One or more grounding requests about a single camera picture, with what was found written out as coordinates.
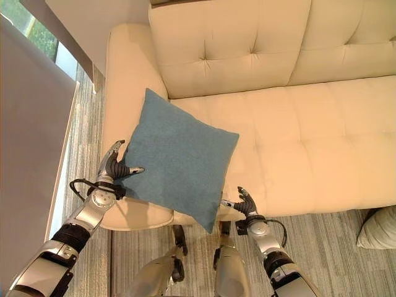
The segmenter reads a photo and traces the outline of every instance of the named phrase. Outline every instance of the sofa seat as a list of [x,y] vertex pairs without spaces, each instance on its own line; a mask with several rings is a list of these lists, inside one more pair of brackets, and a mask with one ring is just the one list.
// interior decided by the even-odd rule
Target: sofa seat
[[[396,76],[171,102],[240,134],[224,199],[237,202],[243,186],[268,217],[396,204]],[[175,213],[173,222],[193,221]]]

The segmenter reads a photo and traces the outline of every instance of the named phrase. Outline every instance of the blue cushion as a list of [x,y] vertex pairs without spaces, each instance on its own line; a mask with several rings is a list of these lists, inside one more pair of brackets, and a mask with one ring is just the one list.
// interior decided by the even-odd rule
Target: blue cushion
[[140,122],[124,155],[127,166],[145,171],[118,182],[127,196],[186,213],[211,233],[238,138],[146,89]]

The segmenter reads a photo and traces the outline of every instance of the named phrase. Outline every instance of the green foliage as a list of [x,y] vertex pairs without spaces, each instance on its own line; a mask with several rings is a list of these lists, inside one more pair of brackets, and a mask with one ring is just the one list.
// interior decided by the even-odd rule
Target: green foliage
[[39,21],[35,21],[32,31],[30,31],[27,38],[37,45],[37,47],[41,49],[47,57],[55,61],[58,40]]
[[8,17],[19,31],[22,33],[25,31],[31,14],[19,3],[19,0],[1,0],[0,9],[1,13]]
[[1,0],[0,9],[1,13],[9,18],[20,32],[27,33],[27,38],[41,49],[47,57],[55,61],[58,40],[37,20],[34,21],[32,29],[26,32],[32,15],[21,5],[19,0]]

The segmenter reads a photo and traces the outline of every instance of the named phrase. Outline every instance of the floor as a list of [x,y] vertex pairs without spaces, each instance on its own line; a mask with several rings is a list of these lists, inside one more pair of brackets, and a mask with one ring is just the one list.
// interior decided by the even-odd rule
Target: floor
[[[95,177],[103,116],[103,83],[97,94],[80,70],[82,94],[76,106],[69,140],[67,180]],[[80,201],[66,191],[65,216]],[[377,251],[356,247],[356,237],[367,210],[279,218],[288,229],[286,251],[300,265],[323,296],[396,296],[396,250]],[[184,260],[186,279],[172,286],[167,296],[213,296],[213,253],[218,233],[207,234],[200,226],[185,226],[189,254]],[[275,225],[279,239],[282,230]],[[245,236],[232,236],[246,263],[252,296],[270,296],[269,281],[256,261]],[[171,228],[120,232],[99,229],[74,267],[74,279],[66,296],[119,296],[134,275],[173,244]]]

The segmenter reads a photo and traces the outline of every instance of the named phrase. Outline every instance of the tufted sofa back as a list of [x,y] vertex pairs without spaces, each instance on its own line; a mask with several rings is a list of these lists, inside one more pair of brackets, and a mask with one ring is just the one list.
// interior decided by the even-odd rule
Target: tufted sofa back
[[149,16],[169,98],[396,74],[395,0],[206,0]]

